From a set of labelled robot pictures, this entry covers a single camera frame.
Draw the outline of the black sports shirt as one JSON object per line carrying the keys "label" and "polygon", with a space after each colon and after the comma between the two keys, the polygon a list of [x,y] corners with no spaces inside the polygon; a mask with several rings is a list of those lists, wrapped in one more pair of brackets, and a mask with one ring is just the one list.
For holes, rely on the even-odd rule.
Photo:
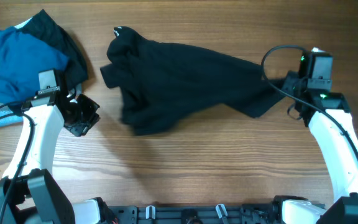
{"label": "black sports shirt", "polygon": [[120,88],[121,121],[134,134],[157,134],[200,110],[225,104],[259,118],[283,99],[262,79],[261,66],[213,50],[148,40],[115,27],[100,68],[108,88]]}

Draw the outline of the right white rail clip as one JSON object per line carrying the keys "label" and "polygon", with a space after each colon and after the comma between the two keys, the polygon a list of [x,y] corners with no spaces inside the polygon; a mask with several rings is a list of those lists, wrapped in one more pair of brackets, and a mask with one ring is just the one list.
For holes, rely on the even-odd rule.
{"label": "right white rail clip", "polygon": [[224,204],[222,203],[217,204],[215,209],[219,219],[223,220],[227,218],[228,214],[227,214],[226,206]]}

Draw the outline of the left white rail clip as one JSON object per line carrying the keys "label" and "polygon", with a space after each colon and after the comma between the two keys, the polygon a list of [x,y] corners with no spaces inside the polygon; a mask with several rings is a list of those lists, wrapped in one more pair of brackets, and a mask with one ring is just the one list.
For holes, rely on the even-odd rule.
{"label": "left white rail clip", "polygon": [[156,219],[156,208],[153,205],[149,205],[146,207],[145,218],[147,220],[155,220]]}

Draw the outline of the black folded garment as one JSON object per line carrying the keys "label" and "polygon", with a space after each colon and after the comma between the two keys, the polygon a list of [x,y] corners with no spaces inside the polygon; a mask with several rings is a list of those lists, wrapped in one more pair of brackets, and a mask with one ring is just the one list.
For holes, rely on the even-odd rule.
{"label": "black folded garment", "polygon": [[66,55],[68,63],[64,76],[68,91],[77,91],[77,88],[88,79],[88,67],[81,50],[68,32],[59,26],[45,10],[42,9],[21,28],[10,27],[7,30],[11,35],[30,34]]}

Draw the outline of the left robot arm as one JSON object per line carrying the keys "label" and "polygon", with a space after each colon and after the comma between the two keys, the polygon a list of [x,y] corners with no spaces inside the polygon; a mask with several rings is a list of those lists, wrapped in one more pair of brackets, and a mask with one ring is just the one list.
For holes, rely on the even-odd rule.
{"label": "left robot arm", "polygon": [[83,94],[70,96],[59,70],[40,72],[39,85],[18,103],[23,128],[0,180],[0,223],[101,223],[96,199],[71,203],[52,177],[60,131],[86,135],[99,121],[99,105]]}

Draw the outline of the white rail clip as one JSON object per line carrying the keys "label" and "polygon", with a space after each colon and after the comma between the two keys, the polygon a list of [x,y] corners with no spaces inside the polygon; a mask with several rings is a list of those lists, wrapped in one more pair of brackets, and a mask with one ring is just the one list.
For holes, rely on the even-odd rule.
{"label": "white rail clip", "polygon": [[153,205],[149,205],[146,207],[145,218],[147,220],[155,220],[156,219],[156,208]]}
{"label": "white rail clip", "polygon": [[215,209],[219,219],[223,220],[227,218],[228,214],[227,214],[226,206],[224,204],[222,203],[217,204]]}

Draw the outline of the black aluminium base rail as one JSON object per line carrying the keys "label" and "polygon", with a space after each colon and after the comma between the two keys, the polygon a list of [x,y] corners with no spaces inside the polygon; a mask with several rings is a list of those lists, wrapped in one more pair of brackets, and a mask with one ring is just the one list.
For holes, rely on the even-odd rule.
{"label": "black aluminium base rail", "polygon": [[111,206],[116,219],[114,223],[126,224],[186,224],[186,223],[231,223],[231,224],[253,224],[253,223],[280,223],[276,209],[270,204],[243,204],[240,206],[226,206],[227,218],[219,219],[215,206],[195,207],[158,207],[156,208],[156,219],[145,218],[146,207],[136,206]]}

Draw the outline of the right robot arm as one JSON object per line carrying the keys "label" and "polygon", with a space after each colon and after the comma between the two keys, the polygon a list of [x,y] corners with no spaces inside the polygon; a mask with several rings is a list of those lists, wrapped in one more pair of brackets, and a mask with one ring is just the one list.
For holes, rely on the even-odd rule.
{"label": "right robot arm", "polygon": [[333,57],[322,50],[303,52],[287,93],[293,108],[316,139],[331,178],[334,202],[319,208],[305,199],[279,203],[283,223],[358,223],[358,139],[349,104],[342,93],[331,92]]}

